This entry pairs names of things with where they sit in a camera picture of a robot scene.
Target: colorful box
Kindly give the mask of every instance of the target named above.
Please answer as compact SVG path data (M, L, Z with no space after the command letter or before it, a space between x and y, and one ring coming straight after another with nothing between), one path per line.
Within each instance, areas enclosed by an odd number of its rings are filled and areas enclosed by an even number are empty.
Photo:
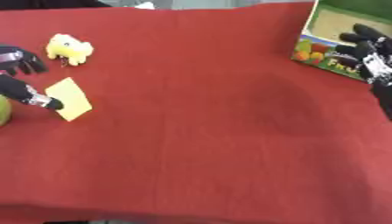
M305 64L361 79L355 69L333 56L339 39L355 24L369 25L392 37L392 0L316 0L292 58Z

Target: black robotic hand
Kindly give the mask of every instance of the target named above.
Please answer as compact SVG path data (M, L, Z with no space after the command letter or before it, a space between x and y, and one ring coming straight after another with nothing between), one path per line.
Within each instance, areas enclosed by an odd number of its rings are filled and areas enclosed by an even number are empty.
M0 45L0 95L28 105L63 109L61 101L39 94L33 87L11 76L19 68L25 74L47 71L44 62L32 52L16 46Z
M340 39L355 46L338 45L339 61L359 70L372 85L371 92L392 121L392 39L377 30L356 24L355 33L342 33Z

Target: table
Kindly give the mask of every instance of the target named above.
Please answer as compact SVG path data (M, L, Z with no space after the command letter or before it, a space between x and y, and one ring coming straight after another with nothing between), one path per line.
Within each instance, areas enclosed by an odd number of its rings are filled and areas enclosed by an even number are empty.
M4 43L44 57L69 33L96 49L86 65L19 76L39 90L72 77L94 110L68 123L14 105L0 213L390 223L392 124L366 84L289 60L311 7L0 13Z

